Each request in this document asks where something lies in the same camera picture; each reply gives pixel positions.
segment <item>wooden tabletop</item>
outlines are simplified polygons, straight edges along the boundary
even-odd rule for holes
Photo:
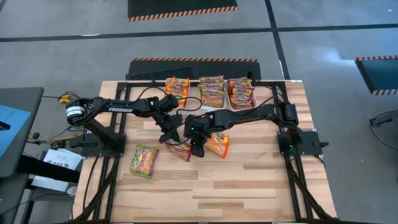
[[[118,82],[104,81],[99,95],[103,98],[114,98]],[[285,81],[285,83],[289,101],[297,107],[299,127],[305,131],[311,130],[314,127],[303,83],[300,81]],[[144,87],[133,87],[130,100],[135,100],[143,89]],[[261,86],[257,86],[254,92],[259,103],[272,96],[269,89]],[[142,97],[154,95],[163,97],[163,93],[156,89],[146,91]],[[197,87],[191,87],[190,96],[198,96]],[[189,99],[187,108],[194,109],[198,105],[199,102]],[[111,114],[103,113],[96,119],[108,126]],[[183,127],[178,131],[182,137]],[[229,151],[225,159],[205,150],[204,158],[192,156],[191,162],[184,162],[169,152],[163,144],[159,144],[159,136],[162,133],[153,119],[127,115],[126,150],[119,163],[111,221],[294,220],[285,162],[279,154],[277,131],[278,127],[271,121],[240,124],[224,132],[230,136]],[[137,144],[160,149],[151,179],[134,175],[129,170]],[[302,160],[309,191],[327,213],[335,216],[323,164],[314,156],[302,156]],[[83,195],[93,161],[94,158],[88,158],[83,163],[73,205],[75,216],[82,211]],[[87,204],[97,191],[102,161],[103,158],[98,160],[88,186]],[[301,213],[305,217],[302,196],[299,189],[297,191]],[[108,193],[105,192],[100,217],[104,217],[107,198]]]

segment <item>yellow connector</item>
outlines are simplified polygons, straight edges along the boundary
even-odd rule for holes
[[[69,94],[63,95],[63,96],[60,98],[59,102],[60,102],[61,104],[70,103],[70,95],[69,95]]]

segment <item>white paper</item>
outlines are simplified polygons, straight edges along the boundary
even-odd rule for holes
[[[75,170],[81,158],[81,155],[68,151],[66,149],[49,149],[44,157],[44,162]],[[34,186],[58,190],[61,192],[65,192],[67,190],[68,184],[68,182],[54,180],[41,176],[35,176],[32,182],[32,185]]]

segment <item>warning stripe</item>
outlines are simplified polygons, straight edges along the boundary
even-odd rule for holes
[[[168,12],[147,16],[133,16],[128,19],[129,22],[137,22],[151,19],[165,19],[170,17],[180,17],[180,16],[194,16],[199,14],[208,14],[208,13],[216,13],[216,12],[229,12],[229,11],[238,11],[238,6],[228,6],[228,7],[217,7],[212,9],[199,9],[199,10],[189,10],[182,12]]]
[[[398,94],[398,89],[393,90],[374,90],[372,95],[380,96],[380,95],[396,95]]]
[[[253,58],[134,58],[132,61],[259,62]]]
[[[398,56],[396,56],[396,55],[387,55],[387,56],[373,56],[373,57],[358,57],[358,58],[355,58],[355,61],[385,60],[385,59],[398,59]]]

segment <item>gray floor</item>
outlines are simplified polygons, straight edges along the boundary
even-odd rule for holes
[[[395,0],[271,0],[278,27],[398,23]],[[238,12],[127,22],[127,1],[7,0],[0,37],[113,34],[270,27],[263,0],[238,0]],[[398,154],[371,134],[368,119],[396,109],[398,96],[372,96],[353,58],[398,54],[398,29],[280,32],[291,79],[303,80],[325,148],[326,171],[343,220],[396,223]],[[42,86],[96,96],[103,80],[123,80],[134,57],[257,58],[264,79],[282,79],[272,33],[0,43],[0,88]],[[43,99],[32,130],[57,134],[64,107]],[[389,125],[376,129],[398,147]],[[46,147],[28,145],[37,155]],[[40,202],[30,222],[62,222],[71,201]]]

